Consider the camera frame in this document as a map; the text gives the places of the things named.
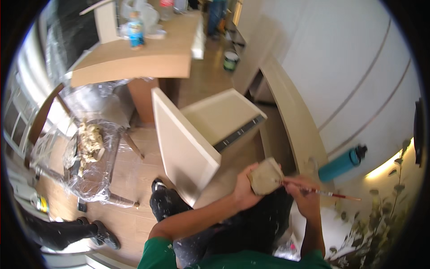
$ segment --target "green t-shirt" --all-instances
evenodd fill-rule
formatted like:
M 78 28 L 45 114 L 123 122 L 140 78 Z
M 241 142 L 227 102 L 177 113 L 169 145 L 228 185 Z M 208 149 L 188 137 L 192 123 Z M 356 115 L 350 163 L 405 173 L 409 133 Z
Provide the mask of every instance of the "green t-shirt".
M 170 240 L 154 237 L 146 241 L 143 256 L 138 269 L 167 269 L 176 268 L 176 256 Z M 192 269 L 236 269 L 236 268 L 282 268 L 282 269 L 317 269 L 331 268 L 324 261 L 321 251 L 314 250 L 306 254 L 300 262 L 285 260 L 271 255 L 244 250 L 233 254 L 214 255 L 195 263 Z

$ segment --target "warm light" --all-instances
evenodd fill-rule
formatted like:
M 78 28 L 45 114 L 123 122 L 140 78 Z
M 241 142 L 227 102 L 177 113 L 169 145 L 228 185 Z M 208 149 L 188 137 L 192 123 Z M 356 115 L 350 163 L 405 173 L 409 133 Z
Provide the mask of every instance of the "warm light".
M 410 146 L 414 146 L 414 138 L 412 137 L 411 139 L 411 144 Z M 396 153 L 396 155 L 394 155 L 393 157 L 391 157 L 389 160 L 387 160 L 385 163 L 383 163 L 380 167 L 376 168 L 375 170 L 373 170 L 372 172 L 368 173 L 365 178 L 368 179 L 374 179 L 376 177 L 378 177 L 379 175 L 381 175 L 382 173 L 387 172 L 387 170 L 392 167 L 394 160 L 396 160 L 397 158 L 400 158 L 400 153 L 402 150 L 400 150 L 399 152 Z

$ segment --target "shoe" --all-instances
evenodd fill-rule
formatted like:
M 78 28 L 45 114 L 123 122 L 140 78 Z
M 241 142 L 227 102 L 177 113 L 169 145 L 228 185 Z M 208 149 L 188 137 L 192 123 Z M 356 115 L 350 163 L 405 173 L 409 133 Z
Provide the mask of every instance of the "shoe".
M 95 224 L 98 228 L 97 235 L 95 236 L 97 239 L 102 240 L 106 245 L 115 250 L 121 248 L 118 238 L 100 220 L 95 220 L 92 224 Z
M 151 184 L 152 193 L 154 193 L 156 190 L 160 188 L 167 188 L 167 187 L 161 179 L 159 178 L 154 179 L 154 181 Z
M 88 219 L 84 216 L 80 216 L 79 218 L 76 219 L 76 221 L 79 222 L 79 224 L 89 224 Z M 103 245 L 103 241 L 100 239 L 97 239 L 95 237 L 91 237 L 90 239 L 96 246 Z

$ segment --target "wooden floor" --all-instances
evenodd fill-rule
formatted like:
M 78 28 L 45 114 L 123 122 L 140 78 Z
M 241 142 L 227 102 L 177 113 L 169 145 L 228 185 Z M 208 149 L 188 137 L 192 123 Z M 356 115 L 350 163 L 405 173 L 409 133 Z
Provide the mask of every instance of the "wooden floor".
M 178 107 L 182 108 L 218 92 L 232 88 L 231 74 L 223 68 L 224 41 L 208 40 L 204 60 L 193 60 L 189 79 L 181 82 Z M 133 127 L 129 130 L 145 160 L 141 160 L 130 149 L 123 148 L 117 155 L 110 190 L 125 198 L 139 201 L 139 209 L 121 208 L 98 202 L 88 203 L 86 217 L 90 221 L 101 220 L 108 229 L 117 235 L 122 248 L 112 250 L 107 246 L 97 249 L 98 252 L 124 264 L 137 266 L 148 238 L 156 223 L 149 207 L 151 183 L 160 176 L 168 181 L 163 168 L 163 161 L 158 147 L 157 134 L 153 126 Z M 256 137 L 227 168 L 216 173 L 214 179 L 204 189 L 195 207 L 205 206 L 231 192 L 235 185 L 236 175 L 247 165 L 261 161 L 264 153 L 261 140 Z M 68 198 L 61 187 L 55 186 L 48 179 L 41 179 L 38 189 L 43 190 L 52 205 L 51 214 L 66 220 L 82 215 L 76 210 L 76 198 Z

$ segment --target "open drawer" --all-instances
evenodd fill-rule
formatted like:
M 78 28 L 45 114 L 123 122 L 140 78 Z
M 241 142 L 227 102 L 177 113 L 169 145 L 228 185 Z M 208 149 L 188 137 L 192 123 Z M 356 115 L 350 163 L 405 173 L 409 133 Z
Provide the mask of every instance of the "open drawer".
M 164 170 L 191 206 L 219 167 L 228 165 L 267 119 L 235 89 L 179 110 L 153 88 L 152 104 Z

